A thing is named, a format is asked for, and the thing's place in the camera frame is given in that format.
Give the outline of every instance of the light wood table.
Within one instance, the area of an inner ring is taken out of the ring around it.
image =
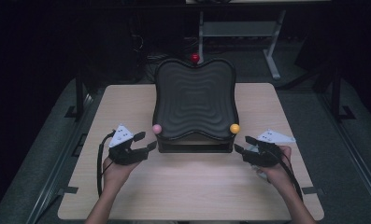
[[[65,194],[58,211],[60,218],[86,219],[89,215],[98,199],[98,145],[119,123],[132,133],[147,132],[132,148],[156,140],[151,130],[155,99],[154,85],[107,87],[68,185],[78,192]],[[235,102],[241,127],[236,144],[245,147],[246,135],[257,137],[267,129],[293,136],[272,85],[238,83]],[[312,187],[297,145],[288,146],[293,148],[293,169],[301,188]],[[322,219],[317,194],[306,194],[304,200],[312,216]],[[235,151],[168,154],[155,149],[121,189],[110,219],[289,220],[290,215],[276,189],[258,177]]]

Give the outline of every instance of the colored ball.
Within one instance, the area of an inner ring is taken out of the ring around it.
[[[240,126],[238,126],[238,124],[232,124],[230,129],[231,129],[231,133],[240,132]]]
[[[155,134],[161,133],[162,132],[162,126],[159,124],[155,124],[152,126],[152,130]]]

